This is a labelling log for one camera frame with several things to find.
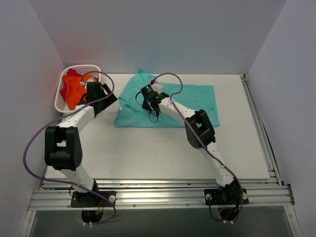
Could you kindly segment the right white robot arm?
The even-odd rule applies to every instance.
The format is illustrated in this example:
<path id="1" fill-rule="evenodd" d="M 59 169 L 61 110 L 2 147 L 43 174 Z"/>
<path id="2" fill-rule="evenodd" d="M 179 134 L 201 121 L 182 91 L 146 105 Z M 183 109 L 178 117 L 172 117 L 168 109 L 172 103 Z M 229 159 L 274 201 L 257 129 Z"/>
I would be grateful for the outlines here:
<path id="1" fill-rule="evenodd" d="M 225 165 L 216 143 L 215 129 L 205 110 L 193 110 L 177 101 L 172 96 L 161 92 L 162 86 L 148 84 L 140 89 L 144 100 L 142 108 L 155 112 L 156 116 L 168 114 L 185 126 L 189 144 L 199 150 L 208 162 L 218 186 L 222 187 L 219 198 L 223 203 L 232 203 L 237 198 L 237 190 L 241 184 L 236 175 Z"/>

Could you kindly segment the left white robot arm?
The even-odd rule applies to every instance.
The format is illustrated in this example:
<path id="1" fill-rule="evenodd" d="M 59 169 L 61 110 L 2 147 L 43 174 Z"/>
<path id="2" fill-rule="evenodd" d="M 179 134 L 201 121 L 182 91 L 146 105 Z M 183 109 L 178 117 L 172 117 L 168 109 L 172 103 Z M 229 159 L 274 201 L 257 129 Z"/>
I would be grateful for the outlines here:
<path id="1" fill-rule="evenodd" d="M 99 203 L 96 181 L 82 165 L 83 151 L 80 132 L 99 113 L 116 100 L 107 84 L 88 82 L 87 92 L 81 97 L 76 110 L 61 123 L 45 129 L 44 159 L 48 166 L 60 171 L 82 194 L 82 202 L 88 207 Z"/>

